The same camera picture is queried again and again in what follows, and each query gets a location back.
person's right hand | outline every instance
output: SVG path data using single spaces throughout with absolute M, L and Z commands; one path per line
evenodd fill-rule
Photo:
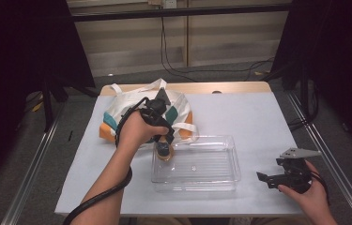
M 318 173 L 318 170 L 312 163 L 309 161 L 306 161 L 306 163 L 311 171 Z M 299 194 L 295 190 L 283 185 L 279 185 L 278 190 L 296 201 L 314 225 L 337 224 L 331 215 L 325 188 L 315 178 L 313 178 L 310 189 L 303 194 Z

black horizontal bar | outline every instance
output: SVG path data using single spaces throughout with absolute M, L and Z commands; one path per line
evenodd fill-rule
M 92 21 L 139 19 L 139 18 L 288 11 L 290 10 L 291 7 L 292 7 L 292 4 L 275 4 L 275 5 L 261 5 L 261 6 L 256 5 L 256 6 L 240 6 L 240 7 L 215 7 L 215 8 L 214 7 L 199 7 L 199 8 L 186 7 L 186 8 L 168 8 L 168 9 L 139 10 L 139 11 L 77 14 L 67 19 L 71 19 L 74 22 L 92 22 Z

forearm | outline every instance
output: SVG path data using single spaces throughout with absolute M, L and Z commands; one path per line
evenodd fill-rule
M 129 171 L 134 149 L 122 149 L 120 146 L 114 152 L 97 181 L 84 196 L 83 202 L 112 188 L 125 179 Z M 120 215 L 120 206 L 123 190 L 94 204 L 75 218 L 71 224 L 117 224 Z

hand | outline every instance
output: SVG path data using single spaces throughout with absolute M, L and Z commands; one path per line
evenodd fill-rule
M 135 149 L 155 135 L 165 135 L 167 127 L 153 127 L 147 124 L 139 112 L 133 112 L 120 131 L 118 148 Z
M 309 161 L 306 163 L 311 171 L 318 173 L 312 163 Z M 310 189 L 303 194 L 283 185 L 279 185 L 278 190 L 296 201 L 313 224 L 337 224 L 330 213 L 325 188 L 315 178 L 313 178 Z

person's left hand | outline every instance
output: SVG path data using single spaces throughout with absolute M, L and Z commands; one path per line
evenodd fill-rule
M 118 147 L 138 149 L 138 147 L 149 141 L 155 135 L 166 135 L 167 127 L 153 127 L 147 124 L 141 114 L 133 112 L 120 131 Z

